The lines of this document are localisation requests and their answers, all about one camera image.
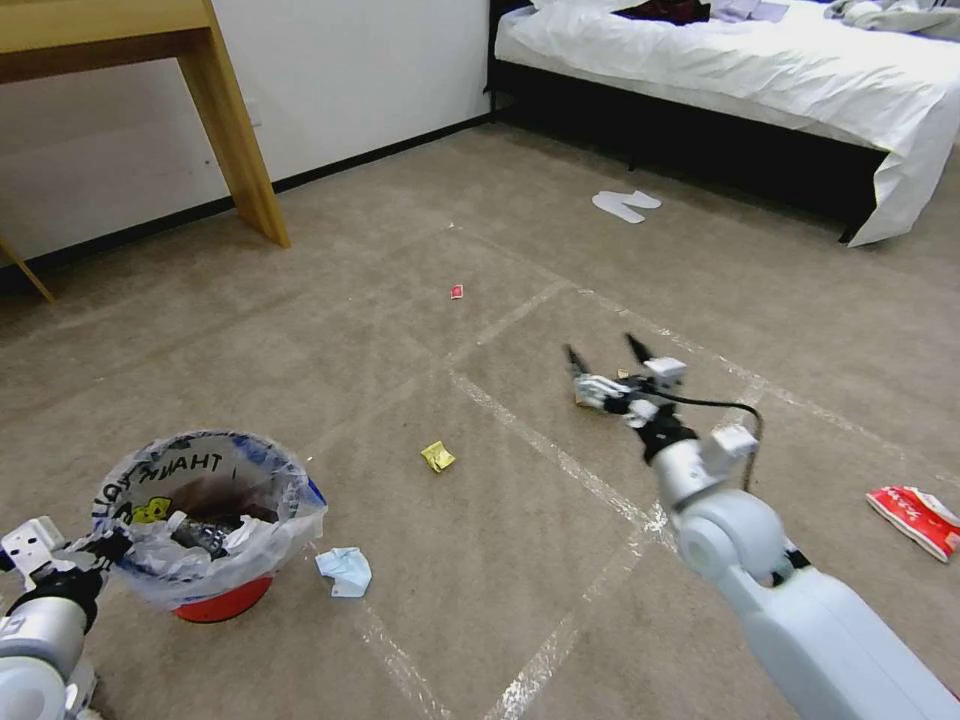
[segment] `table leg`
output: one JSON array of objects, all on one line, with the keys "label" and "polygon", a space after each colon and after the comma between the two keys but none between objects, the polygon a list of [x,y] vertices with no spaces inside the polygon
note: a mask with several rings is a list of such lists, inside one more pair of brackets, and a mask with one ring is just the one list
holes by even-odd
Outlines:
[{"label": "table leg", "polygon": [[33,286],[40,291],[40,294],[43,295],[47,302],[53,302],[53,293],[47,290],[47,287],[40,282],[40,278],[33,274],[33,271],[27,267],[27,264],[20,259],[20,257],[13,251],[13,248],[10,247],[10,244],[0,236],[0,250],[4,254],[8,255],[17,267],[23,271],[23,274],[27,276],[27,279],[33,283]]},{"label": "table leg", "polygon": [[193,33],[190,49],[177,57],[180,70],[240,217],[277,245],[290,247],[216,15],[209,0],[204,4],[210,27]]}]

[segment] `small red object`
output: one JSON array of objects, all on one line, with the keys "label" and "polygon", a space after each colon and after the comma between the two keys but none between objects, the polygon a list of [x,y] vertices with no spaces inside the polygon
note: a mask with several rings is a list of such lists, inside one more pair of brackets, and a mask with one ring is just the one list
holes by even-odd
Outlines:
[{"label": "small red object", "polygon": [[264,575],[223,595],[201,600],[198,603],[181,605],[173,613],[181,620],[188,622],[207,623],[229,620],[256,605],[257,601],[270,589],[271,583],[273,583],[273,576]]},{"label": "small red object", "polygon": [[960,518],[933,495],[915,487],[888,485],[867,493],[870,507],[941,562],[960,544]]}]

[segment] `red wrapper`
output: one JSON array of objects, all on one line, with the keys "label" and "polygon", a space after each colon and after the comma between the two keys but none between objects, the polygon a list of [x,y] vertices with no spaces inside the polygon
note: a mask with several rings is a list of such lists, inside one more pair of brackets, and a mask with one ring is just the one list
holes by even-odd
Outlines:
[{"label": "red wrapper", "polygon": [[933,495],[915,487],[888,485],[867,493],[870,507],[941,562],[960,544],[960,518]]}]

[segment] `bed frame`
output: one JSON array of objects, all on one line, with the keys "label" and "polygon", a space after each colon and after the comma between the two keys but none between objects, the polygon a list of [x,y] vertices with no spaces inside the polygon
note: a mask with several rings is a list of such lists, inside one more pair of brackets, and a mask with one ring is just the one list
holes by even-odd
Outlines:
[{"label": "bed frame", "polygon": [[[623,153],[630,170],[642,165],[837,220],[844,226],[841,243],[876,208],[873,175],[885,156],[879,150],[497,60],[500,18],[531,4],[490,0],[487,90],[494,122],[509,113],[533,129]],[[497,106],[501,92],[514,101],[509,109]],[[742,152],[748,146],[751,152]]]}]

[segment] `trash can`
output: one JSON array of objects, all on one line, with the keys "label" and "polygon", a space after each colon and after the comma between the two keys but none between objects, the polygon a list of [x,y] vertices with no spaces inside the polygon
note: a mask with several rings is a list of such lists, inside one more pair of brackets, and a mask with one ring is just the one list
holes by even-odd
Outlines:
[{"label": "trash can", "polygon": [[[255,518],[269,526],[235,552],[213,557],[174,541],[176,511],[203,523]],[[116,570],[151,604],[193,622],[239,615],[270,587],[280,566],[319,537],[327,503],[292,453],[232,430],[155,440],[121,460],[93,501],[94,530],[124,526],[133,546]]]}]

